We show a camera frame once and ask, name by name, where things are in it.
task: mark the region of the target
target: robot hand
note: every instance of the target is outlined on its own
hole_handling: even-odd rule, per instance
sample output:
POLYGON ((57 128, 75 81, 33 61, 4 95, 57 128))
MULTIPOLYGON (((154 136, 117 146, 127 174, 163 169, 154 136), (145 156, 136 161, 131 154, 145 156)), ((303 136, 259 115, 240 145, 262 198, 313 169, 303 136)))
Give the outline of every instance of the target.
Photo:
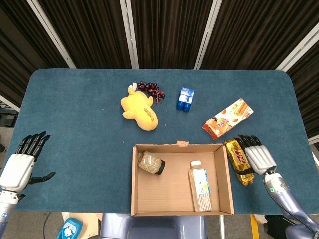
POLYGON ((280 206, 283 215, 301 224, 286 228, 288 239, 319 238, 319 224, 311 219, 293 196, 289 186, 279 173, 275 173, 276 163, 268 149, 255 136, 239 135, 235 138, 247 155, 252 169, 264 175, 264 184, 270 197, 280 206))
POLYGON ((45 136, 45 134, 46 132, 42 132, 26 137, 5 165, 0 177, 0 186, 2 187, 0 192, 0 238, 16 204, 25 197, 19 192, 28 184, 45 182, 55 175, 55 172, 51 172, 44 177, 31 177, 38 156, 50 138, 49 135, 45 136))

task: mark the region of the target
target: toy duck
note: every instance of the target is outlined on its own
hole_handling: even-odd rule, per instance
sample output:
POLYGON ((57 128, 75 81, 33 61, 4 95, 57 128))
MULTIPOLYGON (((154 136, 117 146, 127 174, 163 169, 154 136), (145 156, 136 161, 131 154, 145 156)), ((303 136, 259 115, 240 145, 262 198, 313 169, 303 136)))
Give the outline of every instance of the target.
POLYGON ((158 125, 158 118, 151 109, 152 96, 148 97, 141 91, 135 91, 132 86, 128 88, 129 95, 121 99, 124 109, 123 117, 134 119, 138 126, 145 131, 151 131, 158 125))

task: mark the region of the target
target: dark curtain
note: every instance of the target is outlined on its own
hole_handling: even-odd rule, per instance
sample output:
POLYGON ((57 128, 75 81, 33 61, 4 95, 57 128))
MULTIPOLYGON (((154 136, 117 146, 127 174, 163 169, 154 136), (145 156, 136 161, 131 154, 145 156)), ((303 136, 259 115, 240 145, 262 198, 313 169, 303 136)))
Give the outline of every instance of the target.
POLYGON ((294 83, 308 137, 319 135, 319 41, 287 73, 294 83))
POLYGON ((224 0, 201 68, 273 70, 318 22, 318 0, 224 0))
POLYGON ((31 74, 68 67, 26 1, 0 1, 0 95, 20 106, 31 74))
POLYGON ((131 68, 118 0, 40 0, 77 68, 131 68))
POLYGON ((140 68, 193 69, 212 0, 131 0, 140 68))

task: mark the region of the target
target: teal table surface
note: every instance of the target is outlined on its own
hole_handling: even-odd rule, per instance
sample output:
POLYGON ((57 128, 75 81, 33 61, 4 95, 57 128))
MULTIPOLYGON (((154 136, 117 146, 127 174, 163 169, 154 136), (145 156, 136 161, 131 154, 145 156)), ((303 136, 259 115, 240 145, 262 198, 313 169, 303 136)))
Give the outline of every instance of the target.
MULTIPOLYGON (((216 143, 238 134, 256 135, 308 213, 319 212, 319 177, 294 87, 281 71, 43 69, 30 79, 7 159, 29 134, 51 135, 33 176, 56 175, 29 185, 20 211, 131 211, 132 148, 135 144, 213 143, 203 124, 243 98, 254 110, 216 143), (122 117, 120 105, 132 82, 157 82, 163 103, 153 105, 159 124, 146 132, 122 117), (188 113, 176 109, 181 87, 195 89, 188 113)), ((280 214, 261 176, 244 187, 232 167, 235 213, 280 214)))

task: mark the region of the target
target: grape bunch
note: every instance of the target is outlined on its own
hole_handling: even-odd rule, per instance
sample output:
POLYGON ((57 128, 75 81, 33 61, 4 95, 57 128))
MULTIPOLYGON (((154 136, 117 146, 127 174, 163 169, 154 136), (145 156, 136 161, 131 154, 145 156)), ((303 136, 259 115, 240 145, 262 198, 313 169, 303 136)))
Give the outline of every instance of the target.
POLYGON ((159 102, 159 100, 165 98, 164 91, 160 91, 160 88, 157 86, 157 83, 145 83, 143 81, 140 81, 139 83, 137 83, 137 87, 141 91, 149 92, 151 96, 156 100, 156 104, 159 102))

